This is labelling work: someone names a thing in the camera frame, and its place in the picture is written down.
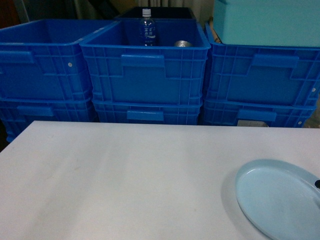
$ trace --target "bottle label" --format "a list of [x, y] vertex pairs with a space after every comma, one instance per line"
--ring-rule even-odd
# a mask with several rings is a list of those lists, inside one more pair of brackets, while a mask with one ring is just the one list
[[140, 26], [141, 42], [146, 46], [154, 46], [156, 42], [156, 27], [154, 24]]

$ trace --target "light blue plate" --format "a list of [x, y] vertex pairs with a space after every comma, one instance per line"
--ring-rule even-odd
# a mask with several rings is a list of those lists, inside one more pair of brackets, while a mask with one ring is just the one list
[[245, 216], [273, 240], [320, 240], [320, 189], [308, 171], [278, 160], [243, 165], [235, 178]]

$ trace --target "blue plastic crate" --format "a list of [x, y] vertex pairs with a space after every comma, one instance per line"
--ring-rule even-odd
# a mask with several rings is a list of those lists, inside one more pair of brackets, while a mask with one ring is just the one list
[[315, 111], [315, 106], [279, 106], [205, 100], [201, 124], [237, 126], [239, 120], [261, 121], [269, 127], [301, 128]]
[[97, 122], [91, 99], [85, 101], [0, 101], [0, 119], [12, 142], [33, 121]]
[[209, 25], [203, 94], [208, 100], [315, 106], [320, 92], [320, 48], [215, 43]]
[[[195, 21], [155, 21], [157, 46], [141, 46], [139, 21], [117, 21], [80, 43], [93, 99], [199, 105], [209, 42]], [[185, 40], [194, 47], [175, 47]]]
[[142, 9], [151, 9], [151, 17], [153, 20], [160, 21], [163, 19], [170, 20], [186, 20], [186, 21], [197, 21], [194, 13], [189, 7], [142, 7], [136, 6], [128, 11], [116, 16], [116, 20], [127, 20], [127, 19], [141, 19]]
[[102, 123], [196, 125], [201, 105], [155, 105], [93, 101]]
[[0, 98], [89, 98], [92, 84], [79, 43], [112, 22], [49, 19], [0, 29]]

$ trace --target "crate handle slot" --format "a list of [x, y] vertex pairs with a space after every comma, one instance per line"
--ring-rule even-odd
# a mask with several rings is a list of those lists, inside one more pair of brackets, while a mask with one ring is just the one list
[[44, 116], [44, 117], [53, 117], [54, 111], [49, 106], [18, 106], [17, 110], [20, 115], [24, 116]]
[[298, 61], [298, 56], [255, 54], [251, 65], [275, 68], [296, 68]]
[[128, 110], [126, 112], [128, 120], [164, 121], [163, 111]]
[[121, 55], [122, 66], [131, 67], [165, 67], [165, 57], [163, 55]]
[[30, 51], [0, 51], [0, 63], [34, 64], [35, 59]]
[[274, 122], [276, 120], [277, 113], [273, 111], [255, 111], [240, 109], [238, 111], [237, 118], [240, 120], [252, 120], [263, 122]]

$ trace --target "white tabletop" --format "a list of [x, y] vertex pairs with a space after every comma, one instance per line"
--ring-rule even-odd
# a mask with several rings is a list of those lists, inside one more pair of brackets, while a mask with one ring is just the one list
[[0, 239], [266, 240], [238, 169], [319, 157], [320, 129], [36, 121], [0, 153]]

